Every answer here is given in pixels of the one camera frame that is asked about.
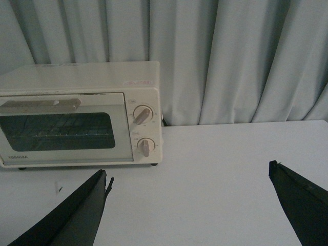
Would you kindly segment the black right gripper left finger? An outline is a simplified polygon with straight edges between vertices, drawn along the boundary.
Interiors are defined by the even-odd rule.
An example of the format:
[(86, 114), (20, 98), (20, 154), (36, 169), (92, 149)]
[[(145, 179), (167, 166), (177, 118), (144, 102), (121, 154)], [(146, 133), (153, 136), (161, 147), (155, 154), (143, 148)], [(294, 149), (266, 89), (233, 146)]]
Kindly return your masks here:
[(97, 171), (10, 245), (93, 245), (113, 181)]

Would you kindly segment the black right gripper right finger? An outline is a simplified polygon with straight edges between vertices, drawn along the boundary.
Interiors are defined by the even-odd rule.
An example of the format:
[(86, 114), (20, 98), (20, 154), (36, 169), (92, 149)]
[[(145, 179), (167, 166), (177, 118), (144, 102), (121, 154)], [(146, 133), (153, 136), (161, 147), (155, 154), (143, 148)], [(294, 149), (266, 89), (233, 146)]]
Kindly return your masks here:
[(269, 178), (302, 245), (327, 245), (327, 190), (273, 160)]

